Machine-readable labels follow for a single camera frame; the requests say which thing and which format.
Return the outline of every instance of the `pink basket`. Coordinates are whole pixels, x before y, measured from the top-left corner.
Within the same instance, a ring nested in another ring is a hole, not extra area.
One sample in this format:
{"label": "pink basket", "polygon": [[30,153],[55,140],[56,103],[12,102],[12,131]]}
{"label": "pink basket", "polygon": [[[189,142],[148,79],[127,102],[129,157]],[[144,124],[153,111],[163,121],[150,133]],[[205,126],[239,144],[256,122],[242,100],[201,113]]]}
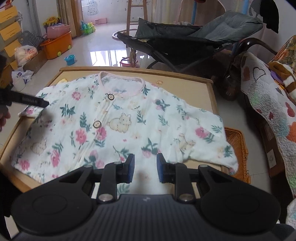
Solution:
{"label": "pink basket", "polygon": [[64,26],[51,26],[47,28],[47,38],[57,39],[58,37],[70,31],[70,25]]}

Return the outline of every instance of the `wooden ladder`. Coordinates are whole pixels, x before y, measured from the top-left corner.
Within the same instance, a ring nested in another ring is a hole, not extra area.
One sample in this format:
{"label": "wooden ladder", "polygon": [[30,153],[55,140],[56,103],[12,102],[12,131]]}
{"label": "wooden ladder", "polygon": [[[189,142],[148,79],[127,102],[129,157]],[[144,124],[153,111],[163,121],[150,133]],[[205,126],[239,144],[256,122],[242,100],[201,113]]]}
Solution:
{"label": "wooden ladder", "polygon": [[132,5],[131,4],[132,0],[128,0],[128,15],[127,15],[127,19],[126,19],[126,34],[129,35],[130,32],[130,27],[131,25],[138,25],[139,22],[138,21],[131,21],[131,8],[132,7],[142,7],[144,10],[144,19],[148,20],[148,14],[147,14],[147,2],[146,0],[143,0],[143,4],[142,5]]}

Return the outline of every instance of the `baby shirt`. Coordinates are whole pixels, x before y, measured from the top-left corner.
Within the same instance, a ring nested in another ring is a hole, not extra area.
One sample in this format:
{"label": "baby shirt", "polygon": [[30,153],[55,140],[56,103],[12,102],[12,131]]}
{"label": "baby shirt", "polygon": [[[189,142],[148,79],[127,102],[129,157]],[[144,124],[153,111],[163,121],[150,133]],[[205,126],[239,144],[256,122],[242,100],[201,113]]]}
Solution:
{"label": "baby shirt", "polygon": [[141,78],[100,72],[45,87],[36,96],[50,105],[28,106],[21,113],[35,120],[12,166],[40,183],[86,164],[99,169],[125,162],[130,153],[135,154],[133,181],[118,184],[119,194],[169,192],[158,179],[158,153],[168,162],[193,159],[238,169],[219,116]]}

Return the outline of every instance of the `wooden button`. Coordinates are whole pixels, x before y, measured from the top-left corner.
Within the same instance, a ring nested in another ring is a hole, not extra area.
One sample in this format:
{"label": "wooden button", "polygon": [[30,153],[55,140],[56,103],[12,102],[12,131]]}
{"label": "wooden button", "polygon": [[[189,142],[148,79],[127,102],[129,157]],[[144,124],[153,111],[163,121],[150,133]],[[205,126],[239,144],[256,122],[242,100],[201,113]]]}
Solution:
{"label": "wooden button", "polygon": [[102,125],[102,123],[99,120],[97,120],[97,121],[94,122],[93,126],[94,126],[94,128],[100,128],[101,125]]}
{"label": "wooden button", "polygon": [[113,94],[108,94],[108,99],[109,100],[114,100],[114,95]]}

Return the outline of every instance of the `wooden table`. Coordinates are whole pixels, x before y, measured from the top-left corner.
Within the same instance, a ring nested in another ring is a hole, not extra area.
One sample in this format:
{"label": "wooden table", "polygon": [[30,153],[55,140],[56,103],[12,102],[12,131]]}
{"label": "wooden table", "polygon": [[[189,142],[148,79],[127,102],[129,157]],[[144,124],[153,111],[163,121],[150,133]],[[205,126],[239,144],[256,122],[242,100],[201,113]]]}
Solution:
{"label": "wooden table", "polygon": [[[124,67],[66,67],[61,68],[60,72],[46,86],[55,85],[64,78],[72,81],[83,76],[99,73],[100,71],[108,71],[122,76],[140,77],[184,99],[192,106],[218,114],[217,103],[212,89],[213,82],[211,80],[173,72]],[[10,164],[15,148],[24,138],[33,120],[33,118],[21,117],[0,152],[0,171],[22,192],[40,185],[40,183],[29,176],[14,169]],[[197,168],[201,162],[188,160],[185,164],[189,168]],[[214,164],[208,165],[225,173],[228,172],[226,167]]]}

